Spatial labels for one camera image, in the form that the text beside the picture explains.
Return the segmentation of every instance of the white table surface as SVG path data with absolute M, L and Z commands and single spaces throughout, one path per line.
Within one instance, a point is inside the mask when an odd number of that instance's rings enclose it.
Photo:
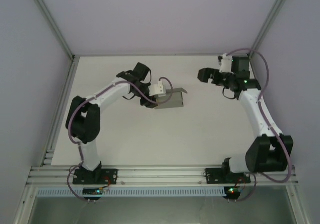
M 244 108 L 222 95 L 222 87 L 197 79 L 201 68 L 219 68 L 217 56 L 81 57 L 59 132 L 52 165 L 80 162 L 77 146 L 68 138 L 65 122 L 72 99 L 86 97 L 108 85 L 121 71 L 142 62 L 152 69 L 152 82 L 168 77 L 183 87 L 184 107 L 149 109 L 140 99 L 123 98 L 101 117 L 97 138 L 103 165 L 212 165 L 245 153 L 254 134 Z

